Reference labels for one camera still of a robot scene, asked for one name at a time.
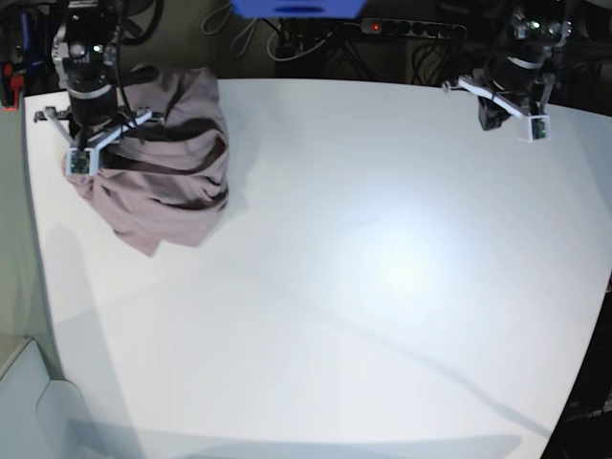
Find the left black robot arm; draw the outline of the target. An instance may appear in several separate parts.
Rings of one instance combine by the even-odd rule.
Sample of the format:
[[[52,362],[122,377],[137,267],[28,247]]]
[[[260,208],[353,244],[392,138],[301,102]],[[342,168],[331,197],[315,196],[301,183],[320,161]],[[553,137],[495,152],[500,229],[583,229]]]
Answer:
[[[511,1],[503,12],[503,25],[478,75],[492,91],[478,98],[485,131],[512,116],[499,104],[501,99],[531,116],[545,113],[556,79],[553,53],[572,31],[564,1]]]

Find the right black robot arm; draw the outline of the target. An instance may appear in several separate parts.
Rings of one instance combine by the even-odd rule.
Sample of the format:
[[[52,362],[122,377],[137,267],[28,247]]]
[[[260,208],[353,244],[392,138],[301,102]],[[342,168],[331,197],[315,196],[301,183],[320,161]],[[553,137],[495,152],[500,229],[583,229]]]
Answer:
[[[127,1],[69,1],[52,44],[59,87],[69,97],[73,123],[96,131],[119,108],[117,48]]]

